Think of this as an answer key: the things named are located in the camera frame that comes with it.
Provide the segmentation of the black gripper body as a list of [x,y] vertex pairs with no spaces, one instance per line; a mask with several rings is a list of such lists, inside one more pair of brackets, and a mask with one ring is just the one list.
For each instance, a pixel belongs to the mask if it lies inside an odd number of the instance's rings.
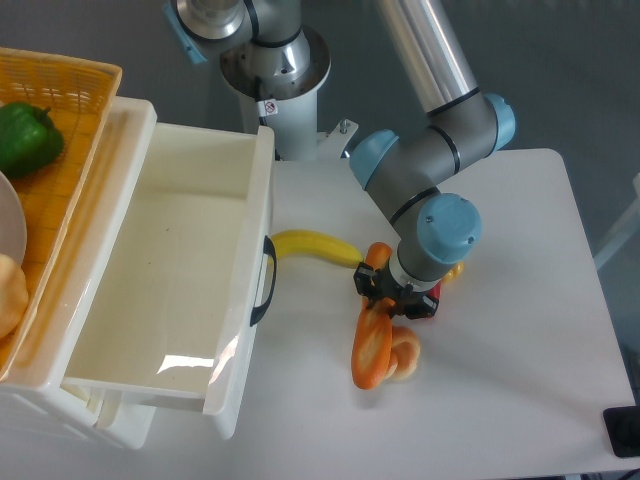
[[401,286],[392,276],[390,268],[384,266],[381,269],[374,269],[367,263],[358,264],[354,273],[354,283],[357,293],[363,299],[366,308],[366,296],[371,293],[378,293],[381,302],[389,300],[393,306],[395,301],[406,302],[406,315],[410,320],[427,318],[423,297],[430,290],[419,290],[417,286],[406,284]]

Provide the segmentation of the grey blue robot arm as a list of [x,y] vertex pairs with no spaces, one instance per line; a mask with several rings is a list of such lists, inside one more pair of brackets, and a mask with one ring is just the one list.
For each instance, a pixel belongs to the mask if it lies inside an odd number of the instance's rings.
[[[421,319],[436,313],[436,286],[481,233],[475,206],[439,185],[509,143],[516,120],[501,97],[479,90],[440,2],[382,1],[378,9],[428,125],[411,144],[382,130],[351,152],[354,177],[399,237],[381,266],[357,267],[354,283],[366,307],[389,302],[393,315]],[[272,129],[277,158],[313,161],[345,149],[317,129],[331,60],[299,2],[172,1],[166,15],[194,62],[202,46],[219,46],[245,130]]]

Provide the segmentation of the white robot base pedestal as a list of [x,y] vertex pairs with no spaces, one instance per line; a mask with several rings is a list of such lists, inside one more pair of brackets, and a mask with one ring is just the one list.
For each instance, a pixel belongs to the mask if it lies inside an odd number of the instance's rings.
[[254,41],[220,57],[221,72],[239,100],[244,131],[269,127],[276,157],[286,161],[344,158],[359,125],[341,119],[318,129],[318,92],[329,77],[331,58],[322,36],[303,26],[290,42],[263,46]]

